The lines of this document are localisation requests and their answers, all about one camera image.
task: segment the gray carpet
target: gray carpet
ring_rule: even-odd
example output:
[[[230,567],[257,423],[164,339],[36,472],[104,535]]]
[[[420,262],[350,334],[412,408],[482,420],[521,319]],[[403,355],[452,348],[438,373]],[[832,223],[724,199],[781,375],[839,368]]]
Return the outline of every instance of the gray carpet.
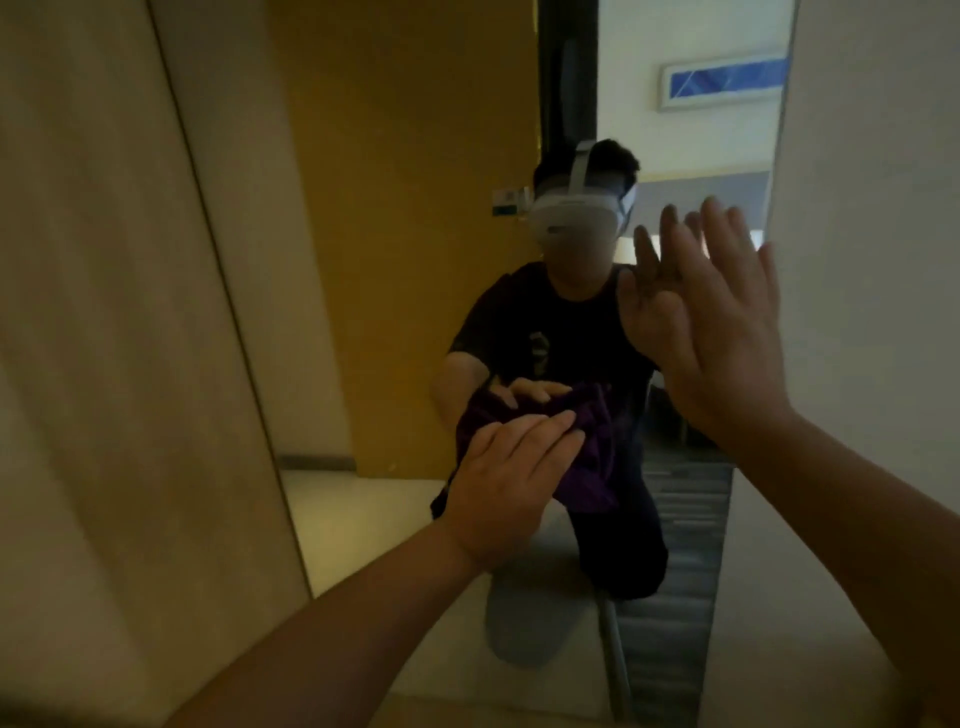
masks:
[[[644,477],[670,561],[656,595],[614,605],[627,702],[641,725],[697,724],[732,470],[715,455],[646,451]]]

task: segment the neck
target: neck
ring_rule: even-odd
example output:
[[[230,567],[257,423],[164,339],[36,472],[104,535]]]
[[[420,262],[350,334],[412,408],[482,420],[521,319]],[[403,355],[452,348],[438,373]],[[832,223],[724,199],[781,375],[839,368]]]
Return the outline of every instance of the neck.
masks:
[[[606,285],[607,280],[610,278],[610,276],[605,276],[601,279],[598,278],[571,282],[569,280],[557,278],[550,272],[549,268],[547,268],[546,275],[550,279],[550,285],[553,286],[553,290],[557,292],[558,296],[566,301],[573,301],[575,303],[579,301],[588,301],[596,296],[598,293],[600,293],[600,291],[603,290],[604,285]]]

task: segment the t-shirt logo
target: t-shirt logo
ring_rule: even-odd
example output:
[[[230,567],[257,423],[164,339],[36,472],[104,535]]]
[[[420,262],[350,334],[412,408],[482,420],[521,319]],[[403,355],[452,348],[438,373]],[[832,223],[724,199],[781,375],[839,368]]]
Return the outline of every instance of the t-shirt logo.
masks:
[[[550,342],[542,331],[530,334],[530,353],[534,360],[534,376],[537,378],[546,374],[547,359],[550,354]]]

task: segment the black hair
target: black hair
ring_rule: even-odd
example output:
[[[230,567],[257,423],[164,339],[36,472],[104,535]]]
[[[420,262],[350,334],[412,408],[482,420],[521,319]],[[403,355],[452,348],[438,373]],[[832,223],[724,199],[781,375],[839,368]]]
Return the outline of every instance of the black hair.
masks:
[[[563,146],[552,149],[540,160],[534,170],[534,190],[540,184],[556,175],[568,175],[573,169],[573,160],[577,157],[575,147]],[[640,171],[640,162],[626,147],[621,146],[613,139],[603,139],[593,145],[590,150],[588,172],[616,172],[622,174],[627,181],[625,190],[636,184],[636,173]]]

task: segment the purple towel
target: purple towel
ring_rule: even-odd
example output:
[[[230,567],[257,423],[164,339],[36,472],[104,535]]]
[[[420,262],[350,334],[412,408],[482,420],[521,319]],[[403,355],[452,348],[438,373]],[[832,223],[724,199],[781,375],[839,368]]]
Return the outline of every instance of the purple towel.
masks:
[[[574,427],[587,439],[561,479],[553,497],[573,513],[606,513],[615,510],[616,494],[607,481],[613,470],[613,425],[610,410],[599,384],[578,384],[571,392],[540,404],[529,398],[517,398],[518,409],[511,409],[487,389],[477,390],[457,423],[457,462],[463,460],[473,434],[492,422],[509,422],[521,415],[556,415],[565,409],[577,413]]]

